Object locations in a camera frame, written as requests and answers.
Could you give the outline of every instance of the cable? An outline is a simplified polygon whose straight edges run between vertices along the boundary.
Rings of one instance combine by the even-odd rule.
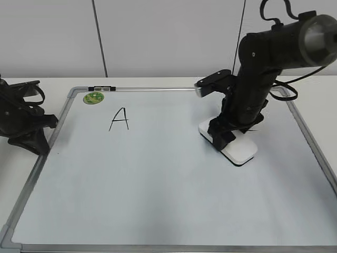
[[[268,0],[262,0],[261,2],[261,5],[260,5],[260,16],[263,20],[266,20],[266,21],[274,21],[276,25],[281,25],[281,21],[276,18],[276,17],[271,17],[271,18],[265,18],[264,16],[264,8],[265,8],[265,4],[268,2]],[[292,11],[291,11],[291,4],[290,4],[290,1],[289,0],[284,0],[284,3],[285,3],[285,9],[286,9],[286,12],[288,14],[288,16],[290,18],[292,18],[293,20],[298,20],[299,17],[296,17]]]
[[[307,75],[301,76],[301,77],[299,77],[299,78],[296,78],[296,79],[293,79],[293,80],[290,80],[290,81],[287,81],[287,82],[281,82],[281,81],[279,81],[279,80],[275,80],[275,85],[273,85],[272,87],[278,87],[278,86],[284,87],[284,88],[286,88],[287,90],[290,90],[291,92],[293,92],[293,93],[295,94],[294,96],[288,96],[288,97],[284,97],[284,96],[276,96],[276,95],[274,95],[272,92],[269,92],[269,94],[270,94],[273,98],[275,98],[276,100],[280,100],[280,101],[292,101],[292,100],[295,100],[295,99],[298,98],[299,93],[298,93],[298,91],[297,91],[294,87],[290,86],[289,84],[290,84],[290,83],[297,82],[297,81],[302,80],[302,79],[305,79],[305,78],[307,78],[307,77],[309,77],[309,76],[312,76],[312,75],[314,75],[314,74],[320,72],[321,70],[323,70],[323,69],[325,69],[325,68],[326,68],[326,66],[320,67],[319,69],[317,69],[317,70],[315,70],[315,71],[313,71],[313,72],[311,72],[311,73],[309,73],[309,74],[307,74]]]
[[[16,101],[15,99],[7,96],[7,94],[3,91],[0,90],[0,97],[2,97],[4,100],[6,100],[8,103],[14,105],[17,108],[22,108],[23,110],[29,112],[31,115],[36,115],[38,110],[38,106],[41,105],[44,101],[45,101],[45,94],[44,92],[41,90],[40,87],[38,87],[33,81],[32,82],[26,82],[25,84],[23,84],[22,87],[25,86],[31,86],[31,88],[35,89],[42,97],[41,101],[38,102],[26,102],[24,101],[24,103],[21,103],[19,101]]]

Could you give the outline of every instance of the whiteboard surface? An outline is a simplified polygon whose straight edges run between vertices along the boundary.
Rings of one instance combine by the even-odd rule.
[[[286,103],[233,166],[198,133],[221,95],[80,93],[15,228],[23,244],[336,245],[337,200]],[[111,120],[126,108],[124,121]]]

